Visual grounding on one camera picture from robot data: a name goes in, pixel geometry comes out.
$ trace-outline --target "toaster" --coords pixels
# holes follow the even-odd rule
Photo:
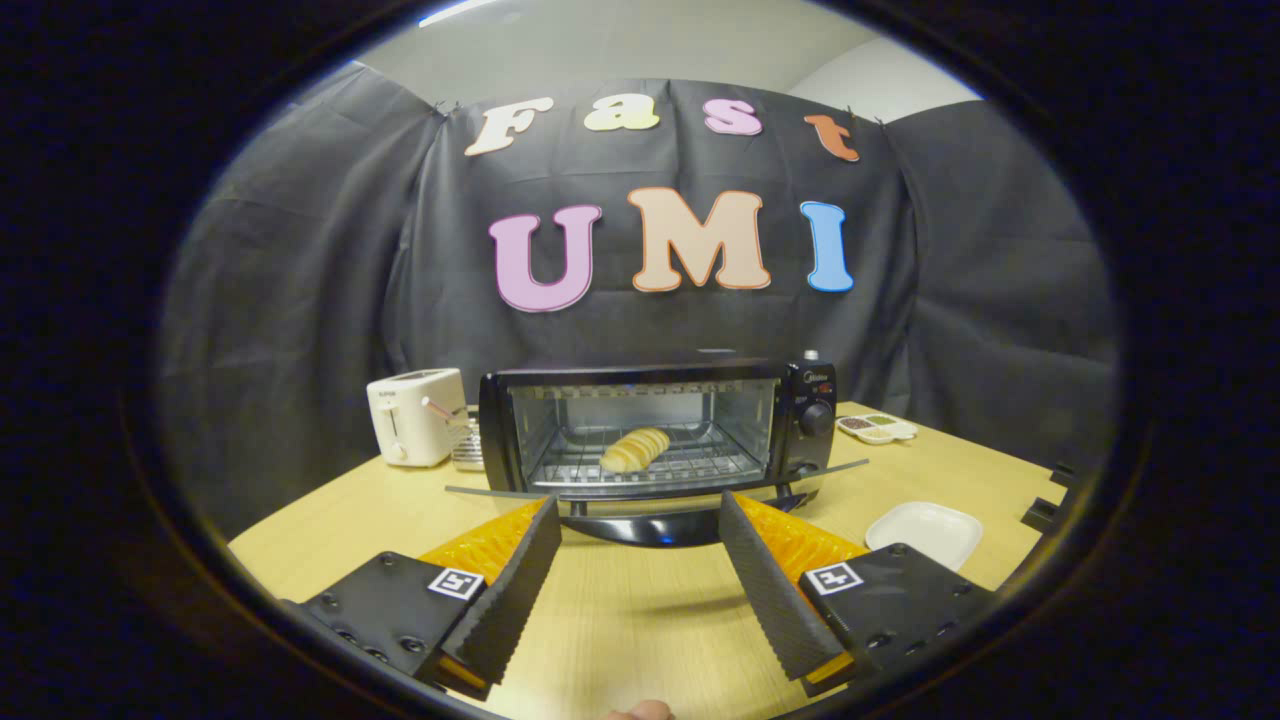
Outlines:
[[[836,377],[817,360],[736,357],[521,369],[484,375],[479,398],[492,491],[554,495],[564,524],[595,537],[692,546],[717,542],[722,491],[783,510],[817,495]],[[636,428],[660,429],[669,445],[641,470],[603,468],[604,452]]]
[[[371,382],[366,389],[378,450],[392,465],[438,465],[466,432],[466,398],[457,368],[416,370]]]

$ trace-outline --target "pink letter u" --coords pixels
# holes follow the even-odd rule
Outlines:
[[[553,219],[564,228],[564,275],[553,283],[534,279],[532,238],[538,215],[512,215],[489,225],[495,243],[498,295],[517,310],[549,313],[577,302],[591,287],[591,225],[604,211],[595,205],[561,208]]]

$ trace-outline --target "toaster oven control knob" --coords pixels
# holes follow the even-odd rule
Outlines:
[[[826,402],[814,402],[800,414],[800,432],[809,437],[831,434],[835,427],[836,414]]]

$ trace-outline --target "black curtain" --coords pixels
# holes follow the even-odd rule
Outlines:
[[[640,92],[658,126],[593,132],[591,102]],[[483,111],[552,96],[515,142],[463,155]],[[764,131],[717,135],[710,99]],[[832,156],[804,117],[851,129]],[[759,195],[763,290],[686,277],[643,293],[639,187],[705,220],[721,192]],[[804,201],[845,211],[854,288],[808,284]],[[536,214],[532,272],[564,272],[567,205],[598,205],[593,282],[530,314],[498,295],[489,225]],[[675,265],[677,272],[682,268]],[[440,115],[362,65],[296,100],[228,167],[183,245],[165,306],[161,401],[175,474],[228,536],[376,455],[365,384],[457,366],[732,348],[836,364],[840,395],[1034,462],[1097,452],[1115,328],[1105,274],[1052,170],[983,102],[888,126],[795,97],[686,81],[535,88]]]

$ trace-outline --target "metal rack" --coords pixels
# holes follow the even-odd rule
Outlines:
[[[653,427],[667,433],[671,447],[640,473],[609,473],[600,468],[600,456],[627,429],[561,427],[529,474],[530,483],[545,489],[616,489],[618,496],[626,496],[664,484],[719,486],[764,477],[763,462],[716,423]]]

